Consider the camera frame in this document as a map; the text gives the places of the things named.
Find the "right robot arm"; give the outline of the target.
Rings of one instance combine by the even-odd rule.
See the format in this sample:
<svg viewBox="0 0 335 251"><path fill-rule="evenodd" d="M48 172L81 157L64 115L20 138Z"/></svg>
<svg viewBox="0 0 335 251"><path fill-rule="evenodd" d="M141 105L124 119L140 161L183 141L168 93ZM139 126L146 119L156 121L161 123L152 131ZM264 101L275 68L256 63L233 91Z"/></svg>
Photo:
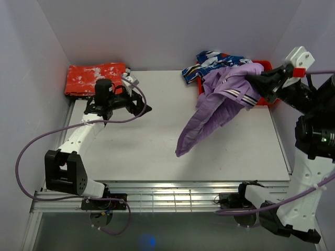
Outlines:
<svg viewBox="0 0 335 251"><path fill-rule="evenodd" d="M246 79L267 101L279 99L300 112L295 126L295 164L286 199L275 202L259 183L239 186L237 203L256 208L260 225L275 235L317 244L315 214L326 180L334 170L334 77L315 88L303 69L282 66Z"/></svg>

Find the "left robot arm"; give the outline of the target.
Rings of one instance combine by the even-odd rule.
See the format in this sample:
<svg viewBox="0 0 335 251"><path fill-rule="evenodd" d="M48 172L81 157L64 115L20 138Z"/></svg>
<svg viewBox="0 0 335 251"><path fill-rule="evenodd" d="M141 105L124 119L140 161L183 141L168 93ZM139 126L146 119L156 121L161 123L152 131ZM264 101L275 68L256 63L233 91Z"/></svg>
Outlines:
<svg viewBox="0 0 335 251"><path fill-rule="evenodd" d="M123 74L121 81L121 85L114 86L109 79L97 80L95 94L86 103L81 126L57 150L46 152L44 167L48 190L93 198L100 209L110 205L107 186L88 178L82 157L115 110L125 108L135 118L152 110L143 94L134 90L139 83L134 76Z"/></svg>

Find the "purple trousers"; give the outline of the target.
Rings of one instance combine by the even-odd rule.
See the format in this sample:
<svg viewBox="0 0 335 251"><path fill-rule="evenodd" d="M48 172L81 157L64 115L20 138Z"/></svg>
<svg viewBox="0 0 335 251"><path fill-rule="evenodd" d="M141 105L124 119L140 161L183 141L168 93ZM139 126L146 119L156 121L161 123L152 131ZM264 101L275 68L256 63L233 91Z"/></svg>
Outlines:
<svg viewBox="0 0 335 251"><path fill-rule="evenodd" d="M204 92L198 98L196 112L178 138L176 156L188 153L201 140L230 122L241 109L252 109L261 96L245 76L260 75L263 71L261 64L248 63L219 68L205 75Z"/></svg>

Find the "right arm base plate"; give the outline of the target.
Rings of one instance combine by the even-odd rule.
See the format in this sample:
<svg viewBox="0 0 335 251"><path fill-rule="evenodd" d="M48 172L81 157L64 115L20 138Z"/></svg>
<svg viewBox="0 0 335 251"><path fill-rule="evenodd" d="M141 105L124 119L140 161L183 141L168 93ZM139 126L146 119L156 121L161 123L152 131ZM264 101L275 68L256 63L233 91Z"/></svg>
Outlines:
<svg viewBox="0 0 335 251"><path fill-rule="evenodd" d="M238 193L220 193L214 198L214 203L220 205L221 209L247 209L252 207L252 204Z"/></svg>

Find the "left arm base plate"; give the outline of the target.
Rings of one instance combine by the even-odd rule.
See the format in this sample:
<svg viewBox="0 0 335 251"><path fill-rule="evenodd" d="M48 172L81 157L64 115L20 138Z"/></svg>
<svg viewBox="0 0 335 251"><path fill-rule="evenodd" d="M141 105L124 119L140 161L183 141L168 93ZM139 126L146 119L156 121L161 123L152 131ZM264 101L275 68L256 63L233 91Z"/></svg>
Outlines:
<svg viewBox="0 0 335 251"><path fill-rule="evenodd" d="M81 203L82 210L125 210L126 205L120 200L127 202L126 193L109 193L108 198L113 198L117 200L92 200L92 199L83 199Z"/></svg>

